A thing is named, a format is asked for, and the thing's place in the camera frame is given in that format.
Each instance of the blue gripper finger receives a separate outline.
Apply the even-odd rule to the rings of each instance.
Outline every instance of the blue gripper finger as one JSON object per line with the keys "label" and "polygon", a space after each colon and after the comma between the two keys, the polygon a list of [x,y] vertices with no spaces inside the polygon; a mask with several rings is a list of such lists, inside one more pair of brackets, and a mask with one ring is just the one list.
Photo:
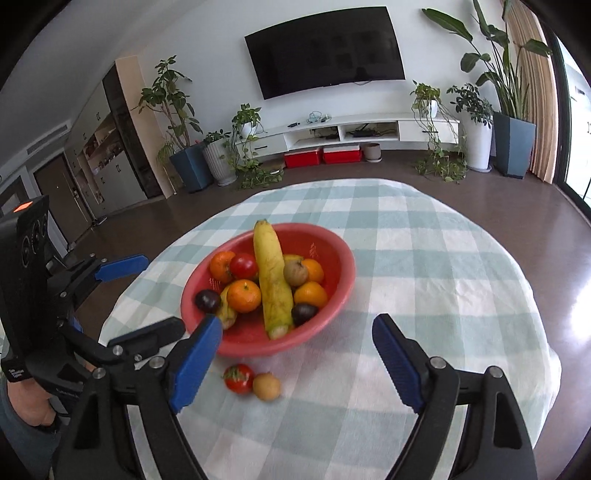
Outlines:
{"label": "blue gripper finger", "polygon": [[100,281],[111,281],[135,273],[142,273],[148,268],[149,264],[150,261],[145,255],[134,255],[133,257],[122,258],[121,260],[102,264],[95,273],[95,279]]}
{"label": "blue gripper finger", "polygon": [[419,351],[413,351],[412,341],[402,334],[390,315],[385,313],[375,318],[372,338],[400,400],[415,413],[420,413],[426,403],[422,391],[423,382],[428,381],[428,369],[423,363],[428,361],[427,355],[420,348]]}
{"label": "blue gripper finger", "polygon": [[222,322],[208,315],[168,354],[168,403],[175,414],[193,402],[222,342],[222,332]]}

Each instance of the person's hand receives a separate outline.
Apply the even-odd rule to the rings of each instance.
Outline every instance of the person's hand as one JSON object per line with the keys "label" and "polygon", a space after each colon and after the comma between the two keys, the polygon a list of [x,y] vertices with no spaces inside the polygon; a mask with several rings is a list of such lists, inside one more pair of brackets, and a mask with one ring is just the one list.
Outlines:
{"label": "person's hand", "polygon": [[56,418],[51,408],[51,395],[33,378],[18,383],[8,382],[8,398],[17,415],[32,427],[49,426]]}

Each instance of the brown floor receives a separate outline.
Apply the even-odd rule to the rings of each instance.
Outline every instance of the brown floor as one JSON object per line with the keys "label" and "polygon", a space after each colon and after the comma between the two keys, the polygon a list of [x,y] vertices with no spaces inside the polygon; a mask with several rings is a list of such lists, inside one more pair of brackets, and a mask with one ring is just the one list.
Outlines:
{"label": "brown floor", "polygon": [[[529,280],[551,347],[563,367],[562,386],[535,448],[540,480],[554,480],[591,425],[591,228],[553,186],[533,176],[506,179],[469,172],[460,185],[414,171],[415,152],[389,152],[379,164],[322,165],[285,172],[278,186],[335,178],[380,177],[402,181],[441,200],[492,234]],[[78,244],[78,257],[117,258],[164,248],[215,213],[257,190],[209,187],[180,193],[109,218]],[[101,285],[79,311],[86,332],[98,336],[103,321],[131,280]]]}

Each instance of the fruit bowl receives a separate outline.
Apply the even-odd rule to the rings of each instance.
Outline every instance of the fruit bowl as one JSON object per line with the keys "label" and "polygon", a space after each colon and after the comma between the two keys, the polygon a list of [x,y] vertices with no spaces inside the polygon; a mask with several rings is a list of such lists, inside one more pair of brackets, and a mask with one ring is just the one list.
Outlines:
{"label": "fruit bowl", "polygon": [[[284,254],[302,255],[318,260],[324,269],[322,286],[329,301],[312,319],[277,340],[269,340],[265,332],[262,307],[254,312],[241,314],[236,323],[224,331],[222,344],[217,351],[231,357],[273,355],[293,348],[318,334],[341,311],[355,283],[355,259],[344,240],[335,233],[309,223],[273,224]],[[212,257],[222,251],[254,255],[253,231],[232,238],[216,248],[193,271],[181,298],[181,317],[189,333],[192,333],[205,313],[194,303],[195,295],[206,288],[220,293],[223,286],[209,272]]]}

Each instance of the red plastic basket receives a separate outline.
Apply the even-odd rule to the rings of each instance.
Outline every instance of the red plastic basket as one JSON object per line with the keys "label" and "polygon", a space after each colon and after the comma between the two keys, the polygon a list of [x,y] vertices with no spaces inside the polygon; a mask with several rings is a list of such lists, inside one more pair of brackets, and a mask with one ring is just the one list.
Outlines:
{"label": "red plastic basket", "polygon": [[313,150],[302,150],[299,152],[286,153],[284,155],[287,168],[310,167],[320,165],[322,150],[315,148]]}
{"label": "red plastic basket", "polygon": [[359,145],[348,145],[344,147],[325,148],[323,158],[326,163],[361,161],[361,147]]}
{"label": "red plastic basket", "polygon": [[[262,318],[262,307],[252,313],[242,314],[230,329],[224,331],[220,355],[265,356],[299,345],[326,327],[343,308],[355,283],[355,259],[349,246],[335,233],[308,223],[278,223],[273,225],[284,254],[302,255],[318,260],[324,270],[322,286],[329,302],[307,323],[292,330],[285,337],[269,340]],[[195,295],[213,288],[221,292],[222,285],[209,272],[212,257],[220,251],[254,254],[253,232],[243,233],[209,254],[193,271],[183,290],[181,317],[187,331],[192,333],[205,317],[194,303]]]}

